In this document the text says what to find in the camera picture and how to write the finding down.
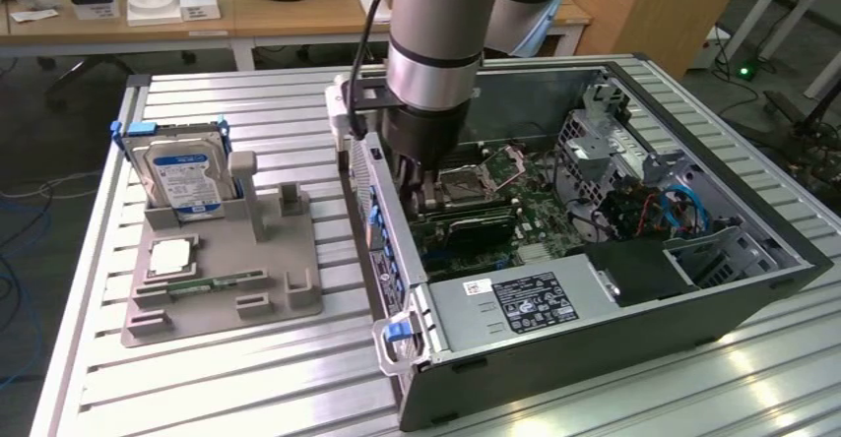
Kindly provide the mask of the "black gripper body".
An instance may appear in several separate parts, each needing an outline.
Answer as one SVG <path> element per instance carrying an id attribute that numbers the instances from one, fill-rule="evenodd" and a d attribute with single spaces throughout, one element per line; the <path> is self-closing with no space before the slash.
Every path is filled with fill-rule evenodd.
<path id="1" fill-rule="evenodd" d="M 387 108 L 381 128 L 386 144 L 425 169 L 437 169 L 460 142 L 468 112 L 468 104 L 442 111 Z"/>

